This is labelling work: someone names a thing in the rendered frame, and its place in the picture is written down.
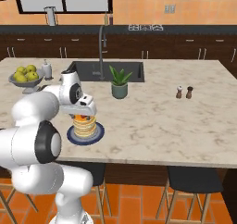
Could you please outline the green plant in grey pot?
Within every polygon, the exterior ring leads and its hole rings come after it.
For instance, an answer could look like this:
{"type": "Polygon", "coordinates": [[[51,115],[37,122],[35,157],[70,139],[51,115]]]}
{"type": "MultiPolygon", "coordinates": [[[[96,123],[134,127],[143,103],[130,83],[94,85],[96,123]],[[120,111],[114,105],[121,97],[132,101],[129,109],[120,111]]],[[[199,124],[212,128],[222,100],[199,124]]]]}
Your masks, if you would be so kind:
{"type": "Polygon", "coordinates": [[[110,66],[109,69],[113,76],[111,82],[112,95],[116,99],[124,99],[128,95],[128,81],[132,73],[125,74],[124,69],[117,72],[112,66],[110,66]]]}

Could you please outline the hob with white grates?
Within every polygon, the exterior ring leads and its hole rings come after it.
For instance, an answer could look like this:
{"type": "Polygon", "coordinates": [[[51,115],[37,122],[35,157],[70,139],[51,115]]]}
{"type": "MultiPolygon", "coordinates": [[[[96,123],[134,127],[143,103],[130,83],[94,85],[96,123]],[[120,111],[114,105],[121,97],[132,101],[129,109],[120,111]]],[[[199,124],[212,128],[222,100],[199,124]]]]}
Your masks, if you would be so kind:
{"type": "Polygon", "coordinates": [[[162,25],[158,24],[131,24],[128,26],[129,31],[163,31],[162,25]]]}

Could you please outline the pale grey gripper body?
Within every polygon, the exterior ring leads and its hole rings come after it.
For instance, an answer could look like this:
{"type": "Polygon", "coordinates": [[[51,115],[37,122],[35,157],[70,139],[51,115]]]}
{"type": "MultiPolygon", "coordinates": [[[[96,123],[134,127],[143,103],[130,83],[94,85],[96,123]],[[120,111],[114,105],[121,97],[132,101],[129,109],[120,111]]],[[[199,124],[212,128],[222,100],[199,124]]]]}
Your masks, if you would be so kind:
{"type": "Polygon", "coordinates": [[[94,116],[97,112],[94,103],[91,103],[88,106],[80,106],[80,105],[61,106],[60,110],[70,115],[83,115],[83,116],[94,116]]]}

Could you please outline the dark wood cupboard run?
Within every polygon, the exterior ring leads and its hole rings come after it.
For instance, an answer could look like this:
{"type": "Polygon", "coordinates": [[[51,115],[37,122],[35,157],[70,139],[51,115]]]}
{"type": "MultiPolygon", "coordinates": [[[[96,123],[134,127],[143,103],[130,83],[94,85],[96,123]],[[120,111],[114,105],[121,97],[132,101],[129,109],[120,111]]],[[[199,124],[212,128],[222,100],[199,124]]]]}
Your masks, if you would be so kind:
{"type": "MultiPolygon", "coordinates": [[[[3,56],[99,58],[99,34],[0,34],[3,56]]],[[[109,34],[103,58],[219,61],[237,78],[237,35],[109,34]]]]}

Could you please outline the grey sink tap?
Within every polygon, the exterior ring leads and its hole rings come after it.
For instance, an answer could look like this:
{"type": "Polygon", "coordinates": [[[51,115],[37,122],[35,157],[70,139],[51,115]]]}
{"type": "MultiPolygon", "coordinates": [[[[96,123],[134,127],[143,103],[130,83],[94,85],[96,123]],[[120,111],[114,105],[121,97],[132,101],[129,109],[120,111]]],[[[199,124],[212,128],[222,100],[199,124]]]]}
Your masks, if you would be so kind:
{"type": "Polygon", "coordinates": [[[105,79],[103,70],[103,48],[106,47],[106,34],[104,33],[104,25],[99,28],[98,49],[99,49],[99,78],[101,81],[105,79]]]}

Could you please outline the dark sink basin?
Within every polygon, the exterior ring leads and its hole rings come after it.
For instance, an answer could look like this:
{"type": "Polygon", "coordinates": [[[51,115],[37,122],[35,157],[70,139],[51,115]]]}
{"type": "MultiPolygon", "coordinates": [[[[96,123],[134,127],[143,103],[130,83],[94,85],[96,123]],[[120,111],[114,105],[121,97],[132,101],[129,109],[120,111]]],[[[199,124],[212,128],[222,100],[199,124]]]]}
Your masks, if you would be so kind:
{"type": "MultiPolygon", "coordinates": [[[[143,62],[103,62],[104,81],[113,80],[109,67],[113,67],[117,72],[123,69],[125,74],[131,72],[129,82],[144,82],[143,62]]],[[[72,71],[78,73],[80,81],[100,81],[101,72],[98,61],[73,61],[66,69],[66,72],[72,71]]]]}

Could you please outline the black stool with wooden legs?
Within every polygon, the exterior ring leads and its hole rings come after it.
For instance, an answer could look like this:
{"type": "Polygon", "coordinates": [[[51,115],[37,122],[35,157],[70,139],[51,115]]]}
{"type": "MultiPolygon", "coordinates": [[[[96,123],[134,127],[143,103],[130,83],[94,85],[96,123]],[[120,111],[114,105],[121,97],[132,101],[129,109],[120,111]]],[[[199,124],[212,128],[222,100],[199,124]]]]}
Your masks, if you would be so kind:
{"type": "Polygon", "coordinates": [[[9,178],[10,173],[4,168],[0,168],[0,203],[2,204],[2,207],[0,207],[0,213],[6,213],[12,224],[18,224],[9,206],[9,202],[15,194],[16,189],[10,181],[4,181],[4,179],[9,178]],[[3,190],[9,191],[7,197],[4,197],[3,190]]]}
{"type": "Polygon", "coordinates": [[[159,219],[162,206],[167,204],[168,214],[165,224],[205,224],[211,194],[222,191],[222,183],[214,168],[168,166],[168,179],[156,212],[156,219],[159,219]],[[172,218],[179,196],[192,199],[186,219],[172,218]],[[191,220],[194,202],[198,203],[201,212],[199,220],[191,220]]]}
{"type": "Polygon", "coordinates": [[[106,224],[104,217],[104,202],[106,202],[109,216],[112,216],[105,180],[106,164],[73,161],[59,161],[59,164],[75,168],[84,168],[92,173],[94,178],[92,191],[96,194],[96,207],[99,211],[98,214],[94,215],[94,218],[99,218],[101,224],[106,224]]]}

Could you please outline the dark blue plate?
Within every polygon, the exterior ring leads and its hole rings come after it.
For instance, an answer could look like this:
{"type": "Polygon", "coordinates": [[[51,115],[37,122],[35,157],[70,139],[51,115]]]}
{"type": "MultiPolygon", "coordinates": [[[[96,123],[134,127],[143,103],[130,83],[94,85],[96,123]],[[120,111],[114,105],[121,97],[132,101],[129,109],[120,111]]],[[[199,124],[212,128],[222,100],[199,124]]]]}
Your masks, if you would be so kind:
{"type": "Polygon", "coordinates": [[[71,126],[67,131],[67,138],[76,145],[91,145],[99,142],[105,134],[105,128],[99,122],[96,122],[95,132],[89,137],[79,137],[74,133],[74,127],[71,126]]]}

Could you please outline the white paper towel holder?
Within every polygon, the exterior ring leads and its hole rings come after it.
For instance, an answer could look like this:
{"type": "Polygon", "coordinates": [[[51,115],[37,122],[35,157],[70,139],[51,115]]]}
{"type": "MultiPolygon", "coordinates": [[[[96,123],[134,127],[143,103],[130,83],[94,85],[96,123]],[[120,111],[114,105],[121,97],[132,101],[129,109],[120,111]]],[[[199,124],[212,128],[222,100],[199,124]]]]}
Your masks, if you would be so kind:
{"type": "Polygon", "coordinates": [[[44,12],[46,15],[46,22],[49,26],[54,27],[57,25],[56,20],[56,8],[54,6],[46,6],[44,8],[44,12]]]}

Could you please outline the grey fruit bowl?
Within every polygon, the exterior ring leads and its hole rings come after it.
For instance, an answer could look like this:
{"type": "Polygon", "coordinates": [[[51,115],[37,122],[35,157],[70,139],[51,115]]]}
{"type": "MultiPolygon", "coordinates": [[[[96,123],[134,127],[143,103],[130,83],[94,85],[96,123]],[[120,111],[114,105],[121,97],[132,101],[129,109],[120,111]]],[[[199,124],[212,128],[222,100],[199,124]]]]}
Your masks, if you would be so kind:
{"type": "Polygon", "coordinates": [[[44,73],[41,70],[38,70],[37,74],[39,78],[34,81],[19,82],[19,81],[16,81],[12,75],[9,76],[8,81],[13,83],[17,87],[23,88],[24,89],[23,93],[34,93],[39,90],[38,84],[42,81],[44,77],[44,73]]]}

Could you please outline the pancake stack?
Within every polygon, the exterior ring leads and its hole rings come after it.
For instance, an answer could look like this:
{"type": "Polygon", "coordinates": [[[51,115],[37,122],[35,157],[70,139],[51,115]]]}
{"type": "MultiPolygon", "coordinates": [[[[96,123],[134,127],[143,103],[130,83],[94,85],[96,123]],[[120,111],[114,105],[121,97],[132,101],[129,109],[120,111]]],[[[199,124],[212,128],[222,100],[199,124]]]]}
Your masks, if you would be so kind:
{"type": "Polygon", "coordinates": [[[88,116],[88,120],[79,121],[73,119],[74,133],[79,137],[89,137],[93,135],[96,127],[96,118],[95,116],[88,116]]]}

